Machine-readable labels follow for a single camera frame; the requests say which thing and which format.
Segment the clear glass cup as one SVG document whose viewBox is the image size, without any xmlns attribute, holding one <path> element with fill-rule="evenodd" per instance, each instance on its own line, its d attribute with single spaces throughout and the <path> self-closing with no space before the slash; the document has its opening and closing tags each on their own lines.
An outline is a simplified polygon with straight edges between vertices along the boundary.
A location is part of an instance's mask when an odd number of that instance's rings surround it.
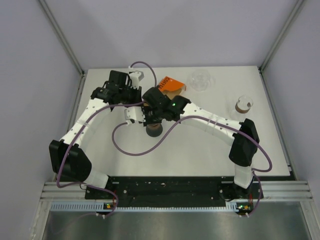
<svg viewBox="0 0 320 240">
<path fill-rule="evenodd" d="M 187 85 L 197 92 L 204 92 L 216 84 L 215 78 L 206 69 L 197 69 L 188 77 Z"/>
</svg>

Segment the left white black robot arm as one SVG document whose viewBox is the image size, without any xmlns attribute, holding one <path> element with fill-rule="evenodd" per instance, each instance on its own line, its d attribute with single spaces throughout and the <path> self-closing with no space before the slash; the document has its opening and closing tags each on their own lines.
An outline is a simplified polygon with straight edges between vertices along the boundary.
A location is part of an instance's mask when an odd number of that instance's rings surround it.
<svg viewBox="0 0 320 240">
<path fill-rule="evenodd" d="M 108 80 L 91 94 L 84 111 L 73 127 L 60 139 L 49 144 L 53 172 L 57 177 L 71 178 L 74 182 L 92 185 L 102 198 L 109 198 L 114 191 L 109 176 L 96 170 L 86 155 L 86 149 L 103 119 L 115 107 L 135 107 L 142 103 L 144 78 L 141 71 L 128 73 L 111 70 Z"/>
</svg>

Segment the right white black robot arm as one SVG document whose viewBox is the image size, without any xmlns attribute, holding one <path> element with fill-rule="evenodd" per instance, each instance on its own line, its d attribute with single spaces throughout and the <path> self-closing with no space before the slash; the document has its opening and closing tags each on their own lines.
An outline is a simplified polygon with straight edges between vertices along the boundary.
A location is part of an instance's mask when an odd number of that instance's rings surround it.
<svg viewBox="0 0 320 240">
<path fill-rule="evenodd" d="M 252 191 L 253 157 L 260 142 L 255 123 L 250 119 L 236 121 L 211 113 L 181 95 L 169 98 L 157 87 L 146 91 L 145 114 L 149 121 L 175 121 L 200 129 L 230 146 L 228 158 L 234 163 L 233 192 L 245 198 Z"/>
</svg>

